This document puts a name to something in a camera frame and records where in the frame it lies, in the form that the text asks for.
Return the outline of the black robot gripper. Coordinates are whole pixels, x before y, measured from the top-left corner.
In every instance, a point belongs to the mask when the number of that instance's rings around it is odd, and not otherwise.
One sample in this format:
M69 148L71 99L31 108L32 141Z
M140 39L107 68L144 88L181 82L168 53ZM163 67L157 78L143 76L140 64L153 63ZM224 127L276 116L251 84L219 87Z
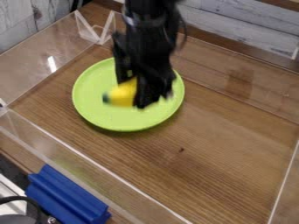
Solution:
M177 48L177 32L183 16L177 9L181 0L125 0L121 9L124 31L112 34L112 53L116 81L136 74L133 105L144 109L159 98L168 98L176 75L171 55Z

